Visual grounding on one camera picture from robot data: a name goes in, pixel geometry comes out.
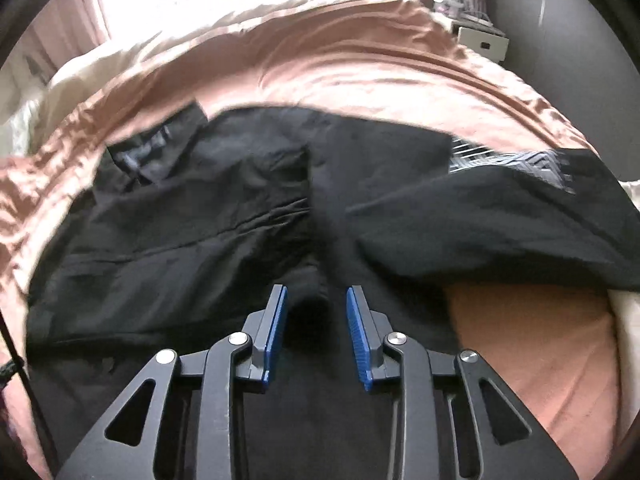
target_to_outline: black rope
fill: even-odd
[[[31,401],[31,409],[33,410],[34,415],[40,421],[40,427],[44,432],[46,440],[46,442],[42,443],[42,450],[47,457],[47,462],[49,462],[50,468],[55,474],[60,467],[60,462],[58,461],[58,452],[56,451],[56,447],[53,444],[53,437],[51,436],[49,425],[44,418],[44,414],[42,413],[40,403],[36,400],[36,396],[33,393],[33,389],[31,388],[31,383],[29,382],[29,378],[27,377],[27,372],[24,370],[24,361],[22,360],[20,355],[18,355],[18,351],[15,349],[14,340],[11,338],[11,334],[9,333],[9,328],[4,322],[2,310],[0,310],[0,335],[2,336],[2,339],[4,339],[14,365],[17,366],[16,373],[20,377],[22,385],[24,386],[24,389],[29,396],[29,400]]]

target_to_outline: grey wall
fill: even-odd
[[[640,179],[640,74],[588,0],[487,0],[504,67],[548,99],[620,180]]]

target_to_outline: bed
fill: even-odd
[[[193,0],[183,12],[188,20],[65,65],[44,95],[34,155],[0,163],[0,305],[22,354],[30,279],[105,146],[192,102],[210,120],[296,106],[447,132],[501,153],[592,150],[534,89],[457,45],[417,0]],[[638,410],[637,296],[484,283],[450,284],[446,296],[462,345],[501,374],[580,478],[594,478]],[[8,359],[4,347],[0,356]],[[29,462],[50,478],[20,383],[4,392]]]

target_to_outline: round bolt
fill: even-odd
[[[175,359],[175,352],[169,348],[159,351],[156,354],[156,361],[161,365],[167,365]]]
[[[406,343],[406,336],[402,332],[392,332],[386,336],[386,340],[392,345],[403,345]]]
[[[232,335],[229,336],[229,342],[232,345],[240,346],[249,341],[249,336],[244,332],[233,332]]]
[[[460,359],[465,363],[475,363],[478,361],[478,354],[473,350],[463,350],[460,352]]]

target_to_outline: storage drawer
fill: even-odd
[[[468,46],[481,56],[496,62],[504,61],[509,46],[507,38],[466,27],[460,27],[458,30],[458,43]]]

